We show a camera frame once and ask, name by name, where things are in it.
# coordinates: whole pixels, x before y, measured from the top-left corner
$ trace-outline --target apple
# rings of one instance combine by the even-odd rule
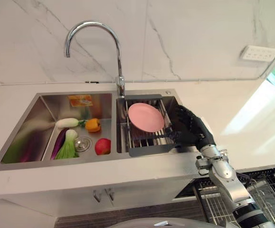
[[[95,144],[95,152],[97,155],[109,154],[111,152],[111,140],[99,139]]]

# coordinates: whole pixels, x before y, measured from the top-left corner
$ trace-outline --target faucet spout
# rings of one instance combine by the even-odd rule
[[[124,97],[125,89],[124,89],[124,77],[122,74],[122,63],[121,63],[121,52],[120,52],[120,43],[117,38],[117,35],[114,33],[114,31],[107,25],[103,24],[102,22],[95,21],[95,20],[86,20],[82,21],[75,26],[71,28],[69,33],[66,36],[65,40],[65,47],[64,47],[64,54],[65,57],[70,57],[70,44],[74,37],[74,35],[81,29],[86,27],[98,27],[102,28],[105,31],[107,31],[114,39],[116,44],[116,51],[117,51],[117,63],[118,63],[118,77],[116,78],[116,84],[117,84],[117,92],[120,97]]]

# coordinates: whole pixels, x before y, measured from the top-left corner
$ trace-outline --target white countertop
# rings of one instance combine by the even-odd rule
[[[246,171],[266,166],[275,167],[275,89],[266,81],[261,85],[262,82],[263,80],[259,79],[201,83],[127,83],[126,89],[175,89],[187,108],[196,115],[205,117],[218,146],[227,148],[230,164],[237,170]],[[0,150],[36,93],[115,89],[115,84],[0,86]],[[14,193],[80,188],[184,175],[196,177],[196,168],[186,165],[196,155],[165,154],[0,171],[0,198]]]

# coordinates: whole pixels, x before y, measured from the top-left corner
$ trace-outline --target white cabinet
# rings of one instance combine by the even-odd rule
[[[55,217],[0,199],[0,228],[53,228]]]
[[[103,188],[33,192],[12,195],[7,200],[55,217],[95,213],[113,207]]]
[[[113,195],[111,200],[115,209],[171,203],[191,180],[168,178],[126,183],[111,188],[110,195]]]
[[[11,195],[6,199],[55,217],[171,203],[191,181],[184,177]]]

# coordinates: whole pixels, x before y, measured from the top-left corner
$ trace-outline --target dish drying rack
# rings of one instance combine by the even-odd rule
[[[257,180],[250,180],[247,190],[267,219],[275,224],[275,173],[273,170],[262,172],[257,176]],[[231,211],[227,209],[218,188],[210,180],[200,181],[196,189],[208,222],[218,225],[224,220],[240,227]]]
[[[149,133],[136,128],[130,121],[128,110],[135,103],[145,103],[156,108],[164,119],[160,131]],[[176,145],[169,137],[172,132],[171,121],[166,112],[161,95],[128,95],[125,97],[126,144],[132,157],[167,153]]]

